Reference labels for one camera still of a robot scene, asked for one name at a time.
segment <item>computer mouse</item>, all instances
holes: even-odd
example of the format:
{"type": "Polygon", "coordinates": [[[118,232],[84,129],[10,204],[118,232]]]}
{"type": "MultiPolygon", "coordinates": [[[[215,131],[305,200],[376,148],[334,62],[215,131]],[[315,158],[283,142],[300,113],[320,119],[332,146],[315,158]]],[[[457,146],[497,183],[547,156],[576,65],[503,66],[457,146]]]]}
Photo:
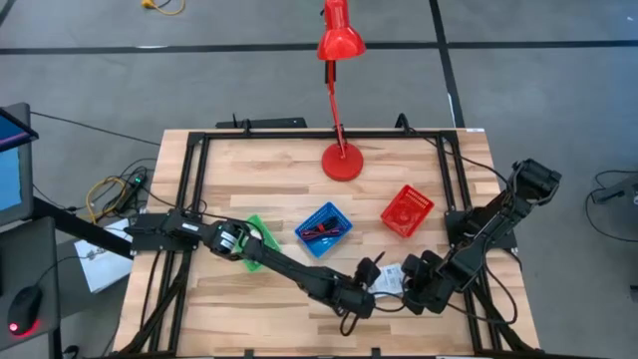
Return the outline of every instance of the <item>computer mouse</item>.
{"type": "Polygon", "coordinates": [[[22,288],[13,298],[7,314],[9,332],[22,335],[36,323],[42,301],[42,289],[38,284],[22,288]]]}

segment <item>green basket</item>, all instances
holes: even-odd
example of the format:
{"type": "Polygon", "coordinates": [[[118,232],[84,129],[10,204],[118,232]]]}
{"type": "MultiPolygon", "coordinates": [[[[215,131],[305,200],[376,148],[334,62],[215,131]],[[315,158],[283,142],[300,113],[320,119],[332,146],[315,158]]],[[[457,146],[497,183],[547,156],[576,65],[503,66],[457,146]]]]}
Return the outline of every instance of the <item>green basket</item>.
{"type": "MultiPolygon", "coordinates": [[[[270,233],[270,230],[268,230],[268,227],[266,227],[266,224],[264,224],[261,221],[261,218],[259,218],[259,215],[254,214],[249,219],[247,219],[247,221],[251,222],[252,224],[254,224],[256,227],[258,227],[261,230],[264,236],[263,238],[264,243],[267,246],[271,247],[272,249],[276,251],[279,251],[279,252],[281,251],[281,247],[279,247],[279,243],[277,243],[277,240],[272,236],[272,233],[270,233]]],[[[234,252],[241,253],[241,251],[243,250],[243,246],[241,245],[242,243],[243,243],[243,240],[237,241],[237,245],[234,248],[234,252]]],[[[251,273],[258,270],[261,267],[261,263],[254,262],[252,260],[244,259],[243,262],[244,264],[246,264],[246,268],[248,268],[248,271],[251,273]]]]}

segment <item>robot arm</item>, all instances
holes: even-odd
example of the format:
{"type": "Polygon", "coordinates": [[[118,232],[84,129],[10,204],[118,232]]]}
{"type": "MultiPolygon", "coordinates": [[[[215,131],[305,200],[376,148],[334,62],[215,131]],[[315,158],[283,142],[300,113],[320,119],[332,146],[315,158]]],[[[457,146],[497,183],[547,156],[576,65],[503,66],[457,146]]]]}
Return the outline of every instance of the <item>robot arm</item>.
{"type": "Polygon", "coordinates": [[[415,314],[424,308],[441,313],[454,291],[474,290],[485,254],[537,205],[548,203],[556,193],[561,175],[534,160],[513,165],[507,189],[485,207],[476,207],[448,228],[456,245],[445,258],[426,250],[421,257],[409,255],[402,269],[408,277],[404,302],[415,314]]]}
{"type": "Polygon", "coordinates": [[[164,230],[184,239],[200,240],[213,254],[222,258],[261,263],[296,282],[310,298],[331,307],[339,316],[352,312],[365,319],[375,308],[375,297],[365,288],[374,283],[381,271],[370,258],[359,263],[354,277],[325,266],[306,266],[264,245],[261,239],[250,233],[245,221],[227,219],[203,224],[178,209],[168,213],[164,230]],[[243,250],[233,253],[232,249],[239,240],[243,250]]]}

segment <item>yellow cable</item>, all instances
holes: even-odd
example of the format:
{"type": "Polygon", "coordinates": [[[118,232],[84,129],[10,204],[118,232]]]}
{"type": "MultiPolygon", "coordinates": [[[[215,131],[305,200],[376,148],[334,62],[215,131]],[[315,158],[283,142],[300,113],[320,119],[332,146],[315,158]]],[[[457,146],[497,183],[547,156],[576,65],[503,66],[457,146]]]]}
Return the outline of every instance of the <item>yellow cable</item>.
{"type": "Polygon", "coordinates": [[[181,0],[181,5],[179,5],[179,9],[177,9],[177,11],[173,11],[173,12],[167,12],[164,9],[160,8],[158,5],[156,5],[155,0],[146,0],[146,1],[143,1],[142,4],[145,7],[150,7],[150,8],[156,9],[156,10],[160,11],[161,13],[163,13],[163,14],[165,14],[167,16],[174,16],[174,15],[177,15],[177,14],[181,13],[183,11],[183,9],[185,9],[186,0],[181,0]]]}
{"type": "Polygon", "coordinates": [[[124,198],[125,194],[127,193],[127,184],[118,178],[106,178],[106,179],[102,179],[101,181],[95,183],[93,185],[93,187],[91,187],[91,189],[89,189],[89,192],[87,193],[87,197],[85,198],[85,205],[87,206],[87,210],[89,211],[89,215],[88,218],[91,220],[91,223],[93,224],[98,224],[97,221],[97,217],[110,213],[113,209],[116,208],[116,206],[118,205],[118,202],[124,198]],[[113,205],[111,205],[110,207],[108,207],[107,209],[100,211],[98,213],[94,213],[93,212],[93,206],[91,205],[91,196],[93,195],[93,192],[96,191],[98,188],[102,187],[103,185],[105,185],[106,183],[112,182],[114,181],[115,183],[119,184],[122,187],[122,192],[120,193],[120,197],[118,198],[118,200],[115,201],[115,203],[113,205]]]}

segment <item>gray floor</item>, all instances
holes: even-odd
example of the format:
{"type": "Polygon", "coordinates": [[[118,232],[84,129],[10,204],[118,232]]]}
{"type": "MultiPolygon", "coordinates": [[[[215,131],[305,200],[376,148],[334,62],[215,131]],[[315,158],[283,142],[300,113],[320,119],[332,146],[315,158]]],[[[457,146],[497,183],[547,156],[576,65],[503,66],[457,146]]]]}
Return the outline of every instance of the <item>gray floor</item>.
{"type": "MultiPolygon", "coordinates": [[[[321,1],[187,0],[168,18],[137,2],[18,0],[0,48],[316,42],[321,1]]],[[[634,1],[443,0],[449,41],[638,39],[634,1]]],[[[427,1],[351,0],[367,41],[434,41],[427,1]]],[[[637,170],[638,49],[451,51],[468,127],[486,128],[498,170],[534,158],[564,174],[556,199],[517,229],[524,279],[542,347],[555,353],[634,358],[638,244],[595,233],[583,202],[603,170],[637,170]]],[[[405,112],[413,126],[450,127],[436,50],[369,51],[339,65],[347,126],[380,127],[405,112]]],[[[163,129],[209,128],[238,118],[303,116],[330,124],[323,65],[313,52],[0,56],[0,103],[159,141],[163,129]]],[[[81,203],[97,180],[154,147],[34,118],[35,182],[56,201],[81,203]],[[72,163],[66,154],[76,154],[72,163]]],[[[612,183],[622,177],[610,176],[612,183]]],[[[638,209],[616,199],[592,209],[616,234],[638,238],[638,209]]],[[[63,322],[64,344],[97,355],[126,289],[63,322]]],[[[4,357],[38,357],[34,340],[4,357]]]]}

